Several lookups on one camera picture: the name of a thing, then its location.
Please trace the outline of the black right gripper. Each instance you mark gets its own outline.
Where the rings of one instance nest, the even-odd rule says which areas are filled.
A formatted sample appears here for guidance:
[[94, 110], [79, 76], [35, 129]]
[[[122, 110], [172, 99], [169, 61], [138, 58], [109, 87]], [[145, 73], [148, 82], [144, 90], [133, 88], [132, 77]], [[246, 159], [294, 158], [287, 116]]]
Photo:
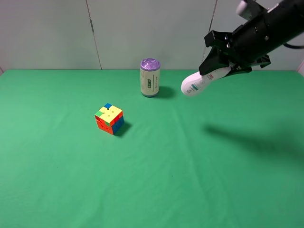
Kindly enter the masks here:
[[261, 48], [265, 46], [265, 24], [259, 19], [239, 26], [233, 32], [212, 30], [205, 36], [211, 47], [199, 66], [201, 76], [220, 69], [220, 77], [250, 73], [253, 66], [264, 68], [271, 64], [270, 57]]

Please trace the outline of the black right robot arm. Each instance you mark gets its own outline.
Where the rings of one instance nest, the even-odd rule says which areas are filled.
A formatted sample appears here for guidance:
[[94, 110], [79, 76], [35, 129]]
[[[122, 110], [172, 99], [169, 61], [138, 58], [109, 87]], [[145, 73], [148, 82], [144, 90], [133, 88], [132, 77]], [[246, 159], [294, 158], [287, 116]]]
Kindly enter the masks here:
[[233, 32], [212, 30], [205, 36], [211, 51], [199, 67], [202, 76], [221, 68], [227, 68], [228, 76], [249, 73], [254, 66], [264, 68], [271, 63], [268, 53], [304, 31], [302, 0], [283, 0], [270, 9], [242, 0], [236, 13], [245, 24]]

